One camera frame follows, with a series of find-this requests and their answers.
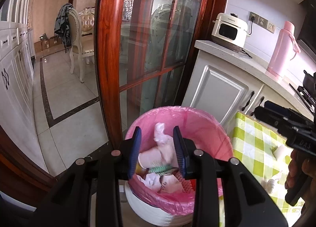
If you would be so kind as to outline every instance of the black and gray shawl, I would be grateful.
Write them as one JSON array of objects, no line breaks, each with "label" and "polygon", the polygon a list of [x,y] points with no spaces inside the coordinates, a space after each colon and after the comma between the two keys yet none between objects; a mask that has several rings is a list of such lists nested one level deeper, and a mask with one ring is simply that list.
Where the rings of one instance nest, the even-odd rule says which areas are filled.
[{"label": "black and gray shawl", "polygon": [[70,28],[68,21],[68,10],[73,8],[71,3],[63,5],[57,15],[54,33],[57,35],[65,46],[65,51],[71,48]]}]

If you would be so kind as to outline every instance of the green and white tablecloth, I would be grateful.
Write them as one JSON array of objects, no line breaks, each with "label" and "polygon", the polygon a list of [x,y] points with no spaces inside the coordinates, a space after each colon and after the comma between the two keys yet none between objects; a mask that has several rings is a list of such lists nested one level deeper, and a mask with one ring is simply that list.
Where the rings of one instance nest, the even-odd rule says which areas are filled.
[{"label": "green and white tablecloth", "polygon": [[[287,192],[284,184],[291,158],[286,156],[283,160],[276,161],[272,153],[278,146],[285,144],[285,140],[240,112],[235,115],[235,120],[233,132],[230,135],[234,156],[247,167],[258,182],[267,181],[282,170],[282,177],[270,196],[291,225],[291,222],[299,217],[304,201],[300,199],[295,206],[290,206],[284,199]],[[221,203],[220,210],[222,212],[221,226],[224,226]]]}]

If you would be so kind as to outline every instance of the pink trash bag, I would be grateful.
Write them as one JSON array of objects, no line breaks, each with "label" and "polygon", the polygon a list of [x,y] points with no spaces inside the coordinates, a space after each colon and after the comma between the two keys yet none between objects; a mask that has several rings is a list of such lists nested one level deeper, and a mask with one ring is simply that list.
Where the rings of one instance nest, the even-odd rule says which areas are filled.
[{"label": "pink trash bag", "polygon": [[[154,141],[154,126],[165,123],[165,134],[173,136],[173,128],[179,126],[182,137],[194,141],[195,146],[216,159],[228,161],[233,157],[233,148],[226,132],[216,119],[205,111],[189,107],[161,107],[152,109],[137,118],[129,128],[125,139],[133,136],[136,126],[142,130],[140,152],[157,146]],[[193,213],[195,192],[156,193],[138,180],[136,174],[128,181],[132,192],[145,203],[161,208],[171,215]],[[218,195],[223,194],[222,183],[217,180]]]}]

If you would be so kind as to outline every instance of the electrical outlet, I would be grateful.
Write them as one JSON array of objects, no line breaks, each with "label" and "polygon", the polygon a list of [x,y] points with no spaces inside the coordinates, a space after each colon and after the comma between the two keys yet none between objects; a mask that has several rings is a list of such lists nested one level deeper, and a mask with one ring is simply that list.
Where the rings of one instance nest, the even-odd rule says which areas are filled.
[{"label": "electrical outlet", "polygon": [[253,21],[255,24],[258,24],[258,21],[259,21],[259,15],[256,14],[256,13],[253,13],[253,12],[250,12],[249,14],[249,20],[251,21],[251,18],[252,17],[255,17],[255,20]]},{"label": "electrical outlet", "polygon": [[259,16],[258,25],[263,28],[267,28],[267,24],[268,24],[268,21],[265,18]]},{"label": "electrical outlet", "polygon": [[267,30],[269,30],[271,33],[274,33],[276,30],[275,24],[272,24],[270,21],[267,23]]}]

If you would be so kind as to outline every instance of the white stone countertop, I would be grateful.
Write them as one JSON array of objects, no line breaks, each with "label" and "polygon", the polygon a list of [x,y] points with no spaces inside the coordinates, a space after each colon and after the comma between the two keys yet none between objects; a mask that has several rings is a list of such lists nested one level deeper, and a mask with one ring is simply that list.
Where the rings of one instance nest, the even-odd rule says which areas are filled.
[{"label": "white stone countertop", "polygon": [[291,83],[291,85],[295,88],[297,88],[297,85],[292,83],[287,77],[284,77],[282,80],[278,80],[266,70],[267,66],[264,67],[266,62],[258,56],[246,50],[253,57],[251,59],[243,53],[234,52],[211,41],[197,40],[195,42],[195,47],[219,57],[220,59],[223,59],[256,77],[292,104],[302,115],[313,120],[313,115],[304,105],[301,98],[290,87],[289,83]]}]

